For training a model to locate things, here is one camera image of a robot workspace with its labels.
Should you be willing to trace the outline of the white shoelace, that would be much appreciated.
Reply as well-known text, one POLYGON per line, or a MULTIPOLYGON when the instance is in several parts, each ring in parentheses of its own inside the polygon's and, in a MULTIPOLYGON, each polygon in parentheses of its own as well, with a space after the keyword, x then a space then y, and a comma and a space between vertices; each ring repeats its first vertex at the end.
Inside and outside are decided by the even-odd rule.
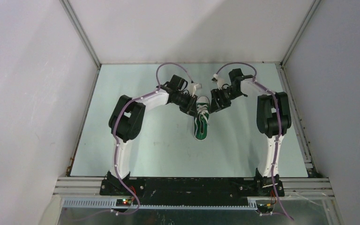
POLYGON ((209 103, 197 103, 197 117, 196 120, 201 122, 202 124, 208 125, 209 124, 209 117, 210 117, 210 104, 209 103))

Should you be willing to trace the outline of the green canvas sneaker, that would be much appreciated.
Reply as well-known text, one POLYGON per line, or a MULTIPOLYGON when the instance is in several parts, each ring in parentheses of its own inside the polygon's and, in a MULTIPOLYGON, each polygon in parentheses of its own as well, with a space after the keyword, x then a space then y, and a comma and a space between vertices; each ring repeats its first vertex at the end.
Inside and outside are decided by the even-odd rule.
POLYGON ((207 96, 200 96, 196 101, 196 113, 194 117, 194 137, 203 141, 207 137, 209 117, 210 117, 210 100, 207 96))

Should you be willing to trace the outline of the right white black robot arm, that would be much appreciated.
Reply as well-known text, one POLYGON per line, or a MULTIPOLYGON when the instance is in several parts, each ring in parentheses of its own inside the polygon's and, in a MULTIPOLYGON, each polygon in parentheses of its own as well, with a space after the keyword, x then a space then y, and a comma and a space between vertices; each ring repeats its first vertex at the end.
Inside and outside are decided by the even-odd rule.
POLYGON ((253 180, 235 180, 242 196, 279 195, 282 182, 279 179, 278 160, 282 140, 292 125, 288 95, 275 92, 259 83, 255 76, 244 75, 237 68, 229 72, 230 84, 215 73, 212 81, 217 84, 211 90, 210 112, 216 113, 231 106, 232 100, 241 96, 257 96, 256 124, 260 133, 267 138, 263 160, 255 170, 253 180))

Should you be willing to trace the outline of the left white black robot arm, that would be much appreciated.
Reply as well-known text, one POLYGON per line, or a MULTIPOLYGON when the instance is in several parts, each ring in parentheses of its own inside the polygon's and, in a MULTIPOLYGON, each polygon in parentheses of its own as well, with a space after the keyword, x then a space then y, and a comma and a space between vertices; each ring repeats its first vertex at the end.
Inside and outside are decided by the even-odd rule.
POLYGON ((140 97, 122 95, 109 119, 109 128, 115 139, 112 167, 107 179, 113 179, 111 189, 118 195, 129 191, 126 177, 130 174, 132 142, 139 135, 145 113, 167 104, 175 104, 187 115, 196 116, 197 95, 183 90, 188 83, 173 75, 171 80, 159 84, 155 90, 140 97))

